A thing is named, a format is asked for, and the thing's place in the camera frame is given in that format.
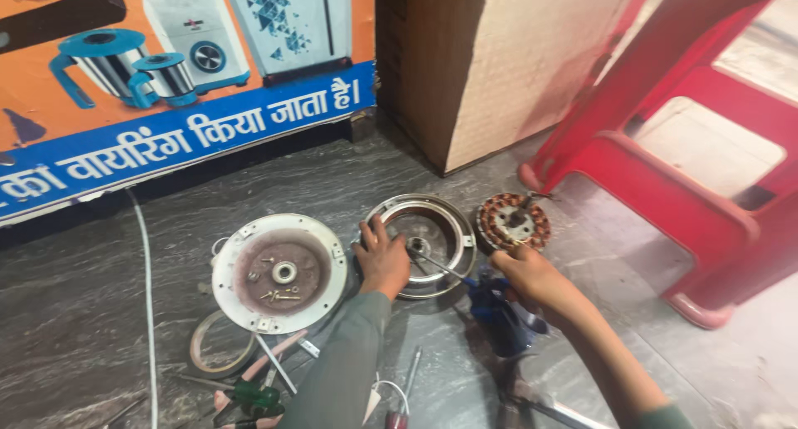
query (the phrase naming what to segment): blue banner strip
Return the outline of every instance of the blue banner strip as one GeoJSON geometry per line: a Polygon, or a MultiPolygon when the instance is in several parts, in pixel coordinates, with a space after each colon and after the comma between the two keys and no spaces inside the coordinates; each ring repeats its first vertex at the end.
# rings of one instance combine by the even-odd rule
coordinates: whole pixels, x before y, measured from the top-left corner
{"type": "Polygon", "coordinates": [[[0,165],[0,223],[374,106],[373,85],[374,62],[363,62],[15,148],[16,163],[0,165]]]}

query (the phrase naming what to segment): cardboard box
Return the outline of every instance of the cardboard box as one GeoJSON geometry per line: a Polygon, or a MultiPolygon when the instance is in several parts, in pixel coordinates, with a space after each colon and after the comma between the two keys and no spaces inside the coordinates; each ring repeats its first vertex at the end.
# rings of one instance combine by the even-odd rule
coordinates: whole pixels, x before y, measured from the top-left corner
{"type": "Polygon", "coordinates": [[[562,119],[629,2],[377,0],[379,105],[450,173],[562,119]]]}
{"type": "Polygon", "coordinates": [[[374,0],[0,0],[0,226],[374,105],[374,0]]]}

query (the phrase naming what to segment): tape roll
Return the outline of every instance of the tape roll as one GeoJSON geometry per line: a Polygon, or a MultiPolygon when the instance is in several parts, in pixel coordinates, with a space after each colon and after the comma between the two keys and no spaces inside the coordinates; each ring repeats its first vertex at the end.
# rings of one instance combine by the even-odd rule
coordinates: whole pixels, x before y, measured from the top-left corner
{"type": "Polygon", "coordinates": [[[188,365],[189,374],[209,380],[218,380],[240,372],[251,363],[255,351],[258,349],[258,343],[254,339],[254,334],[250,335],[246,348],[233,362],[221,367],[212,367],[203,361],[202,342],[205,338],[205,334],[208,329],[221,318],[227,317],[224,312],[218,310],[199,319],[196,329],[188,340],[188,357],[186,359],[186,364],[188,365]]]}

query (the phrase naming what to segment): red screwdriver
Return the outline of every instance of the red screwdriver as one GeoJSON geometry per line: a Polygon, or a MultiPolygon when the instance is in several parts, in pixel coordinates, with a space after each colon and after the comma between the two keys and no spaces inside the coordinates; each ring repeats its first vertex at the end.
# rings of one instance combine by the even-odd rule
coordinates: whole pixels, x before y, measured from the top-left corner
{"type": "MultiPolygon", "coordinates": [[[[419,360],[421,360],[421,346],[416,347],[416,353],[413,354],[413,363],[410,365],[410,373],[407,376],[407,383],[404,384],[405,399],[410,399],[410,389],[413,388],[413,382],[416,378],[416,370],[418,369],[419,360]]],[[[404,412],[404,402],[399,408],[399,412],[388,412],[388,414],[385,415],[385,429],[407,429],[407,423],[410,415],[404,412]]]]}

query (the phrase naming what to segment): white appliance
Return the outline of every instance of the white appliance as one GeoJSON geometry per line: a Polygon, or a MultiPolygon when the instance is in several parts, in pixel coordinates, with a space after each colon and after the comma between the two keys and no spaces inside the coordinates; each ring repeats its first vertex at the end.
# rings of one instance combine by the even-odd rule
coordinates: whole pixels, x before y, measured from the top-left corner
{"type": "Polygon", "coordinates": [[[351,65],[352,0],[230,0],[262,77],[351,65]]]}
{"type": "Polygon", "coordinates": [[[144,0],[144,9],[164,51],[186,57],[197,94],[246,84],[249,65],[224,0],[144,0]]]}

